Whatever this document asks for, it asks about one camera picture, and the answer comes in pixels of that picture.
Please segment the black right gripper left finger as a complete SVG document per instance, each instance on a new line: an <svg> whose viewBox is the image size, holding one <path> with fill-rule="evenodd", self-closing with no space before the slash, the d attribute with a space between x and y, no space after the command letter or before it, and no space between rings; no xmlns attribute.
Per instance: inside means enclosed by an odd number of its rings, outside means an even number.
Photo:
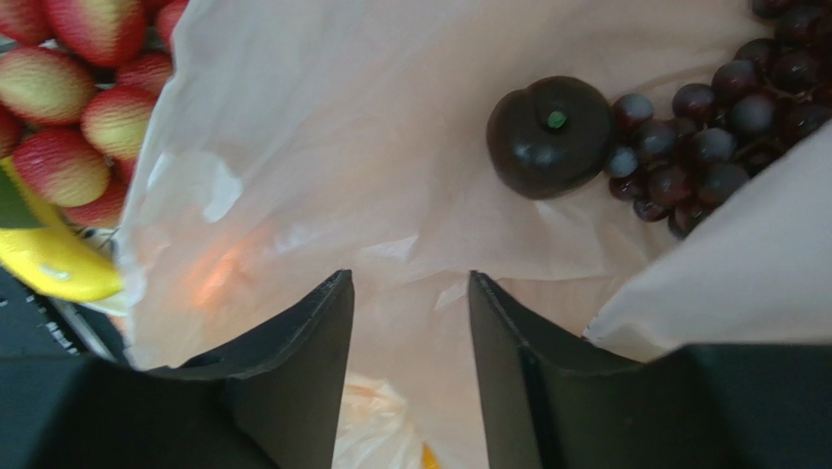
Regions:
<svg viewBox="0 0 832 469"><path fill-rule="evenodd" d="M1 355L5 468L327 468L354 317L341 271L178 367Z"/></svg>

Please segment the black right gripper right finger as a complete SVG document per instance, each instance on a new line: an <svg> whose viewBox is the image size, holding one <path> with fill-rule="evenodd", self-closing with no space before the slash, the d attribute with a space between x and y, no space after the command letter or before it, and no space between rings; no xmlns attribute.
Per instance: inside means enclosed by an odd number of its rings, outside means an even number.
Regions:
<svg viewBox="0 0 832 469"><path fill-rule="evenodd" d="M469 318L493 468L827 468L831 350L693 344L639 363L471 273Z"/></svg>

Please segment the translucent white plastic bag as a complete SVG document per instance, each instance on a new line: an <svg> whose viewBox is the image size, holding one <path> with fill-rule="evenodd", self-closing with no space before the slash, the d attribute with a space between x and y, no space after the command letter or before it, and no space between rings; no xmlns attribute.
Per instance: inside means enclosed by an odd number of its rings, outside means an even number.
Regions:
<svg viewBox="0 0 832 469"><path fill-rule="evenodd" d="M349 369L389 382L445 468L490 466L470 271L644 362L693 342L831 340L831 131L686 240L602 180L531 201L486 123L552 75L667 114L764 27L743 1L193 1L119 234L127 353L175 367L353 274Z"/></svg>

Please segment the dark fake grape bunch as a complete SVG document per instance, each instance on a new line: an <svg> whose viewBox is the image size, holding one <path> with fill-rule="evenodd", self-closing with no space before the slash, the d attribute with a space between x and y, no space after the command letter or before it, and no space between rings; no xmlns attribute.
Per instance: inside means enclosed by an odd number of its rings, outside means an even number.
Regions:
<svg viewBox="0 0 832 469"><path fill-rule="evenodd" d="M831 5L754 1L769 37L741 45L707 83L688 83L658 119L641 94L611 106L610 194L687 237L715 209L831 120Z"/></svg>

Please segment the yellow fake banana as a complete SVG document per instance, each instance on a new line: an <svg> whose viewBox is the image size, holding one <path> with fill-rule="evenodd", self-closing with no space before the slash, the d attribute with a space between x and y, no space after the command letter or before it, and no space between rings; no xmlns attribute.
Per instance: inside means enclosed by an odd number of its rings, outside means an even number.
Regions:
<svg viewBox="0 0 832 469"><path fill-rule="evenodd" d="M112 261L82 242L50 203L1 160L1 266L35 292L75 303L123 289Z"/></svg>

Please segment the dark round fake fruit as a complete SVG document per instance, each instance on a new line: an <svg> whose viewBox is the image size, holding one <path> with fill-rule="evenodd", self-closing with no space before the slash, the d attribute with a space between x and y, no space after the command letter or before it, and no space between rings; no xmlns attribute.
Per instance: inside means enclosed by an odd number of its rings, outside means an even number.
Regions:
<svg viewBox="0 0 832 469"><path fill-rule="evenodd" d="M572 192L598 176L615 145L606 97L592 85L551 76L504 96L486 125L498 178L532 200Z"/></svg>

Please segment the red fake fruit bunch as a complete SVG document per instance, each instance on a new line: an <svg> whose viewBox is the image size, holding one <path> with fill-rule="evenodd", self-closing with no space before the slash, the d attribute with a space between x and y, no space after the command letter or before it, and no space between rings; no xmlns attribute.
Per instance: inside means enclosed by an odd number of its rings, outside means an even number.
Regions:
<svg viewBox="0 0 832 469"><path fill-rule="evenodd" d="M2 3L1 152L71 222L119 224L186 6Z"/></svg>

